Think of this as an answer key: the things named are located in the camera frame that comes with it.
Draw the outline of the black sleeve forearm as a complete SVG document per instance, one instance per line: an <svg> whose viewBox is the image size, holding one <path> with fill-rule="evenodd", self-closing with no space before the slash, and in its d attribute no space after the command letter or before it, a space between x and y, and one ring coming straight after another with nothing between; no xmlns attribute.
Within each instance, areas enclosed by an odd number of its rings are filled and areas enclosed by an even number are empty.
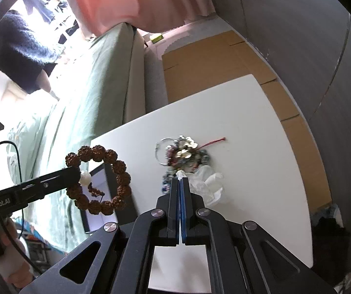
<svg viewBox="0 0 351 294"><path fill-rule="evenodd" d="M0 71L26 93L51 93L49 76L60 50L48 45L15 10L0 20Z"/></svg>

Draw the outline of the person's left hand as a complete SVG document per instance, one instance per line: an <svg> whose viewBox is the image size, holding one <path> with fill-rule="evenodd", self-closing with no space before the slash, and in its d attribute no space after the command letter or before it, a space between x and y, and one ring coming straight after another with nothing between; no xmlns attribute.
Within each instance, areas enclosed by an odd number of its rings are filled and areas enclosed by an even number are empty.
<svg viewBox="0 0 351 294"><path fill-rule="evenodd" d="M22 289L33 281L30 266L13 247L3 230L0 232L0 241L5 246L5 253L0 257L1 275L8 284Z"/></svg>

